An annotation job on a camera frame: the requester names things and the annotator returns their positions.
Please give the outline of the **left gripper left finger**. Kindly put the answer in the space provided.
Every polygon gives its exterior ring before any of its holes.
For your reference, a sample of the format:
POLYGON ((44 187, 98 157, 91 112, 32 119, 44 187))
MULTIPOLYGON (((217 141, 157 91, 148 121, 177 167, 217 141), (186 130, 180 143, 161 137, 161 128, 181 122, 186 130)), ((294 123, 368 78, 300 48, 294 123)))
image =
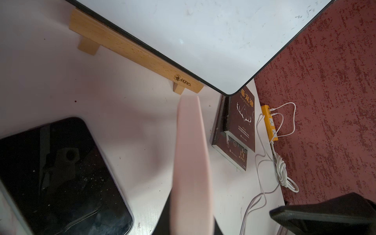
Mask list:
POLYGON ((169 194, 164 205, 163 211, 157 222, 152 235, 170 235, 170 209, 171 209, 171 194, 169 194))

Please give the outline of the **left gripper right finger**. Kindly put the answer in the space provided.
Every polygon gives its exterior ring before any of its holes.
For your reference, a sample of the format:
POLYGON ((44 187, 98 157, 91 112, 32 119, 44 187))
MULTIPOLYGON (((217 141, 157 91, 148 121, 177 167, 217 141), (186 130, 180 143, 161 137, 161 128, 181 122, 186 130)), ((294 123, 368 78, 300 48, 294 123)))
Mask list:
POLYGON ((281 206, 270 217, 296 235, 374 235, 376 204, 349 193, 310 205, 281 206))

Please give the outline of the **phone with pink case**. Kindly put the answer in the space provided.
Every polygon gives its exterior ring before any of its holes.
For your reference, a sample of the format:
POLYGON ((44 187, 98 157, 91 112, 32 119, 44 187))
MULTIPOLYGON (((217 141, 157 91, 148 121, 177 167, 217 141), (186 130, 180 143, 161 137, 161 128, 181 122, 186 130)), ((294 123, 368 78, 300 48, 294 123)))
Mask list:
POLYGON ((197 96, 182 96, 170 198, 172 235, 214 233, 212 173, 207 139, 197 96))

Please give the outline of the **phone with white case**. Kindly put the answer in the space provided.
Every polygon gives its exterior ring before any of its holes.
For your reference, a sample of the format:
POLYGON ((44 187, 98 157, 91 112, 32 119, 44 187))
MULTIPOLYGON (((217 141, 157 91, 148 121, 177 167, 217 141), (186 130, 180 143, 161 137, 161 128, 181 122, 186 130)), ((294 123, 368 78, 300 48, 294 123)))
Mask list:
POLYGON ((133 226, 131 211, 78 117, 2 138, 1 183, 34 235, 125 235, 133 226))

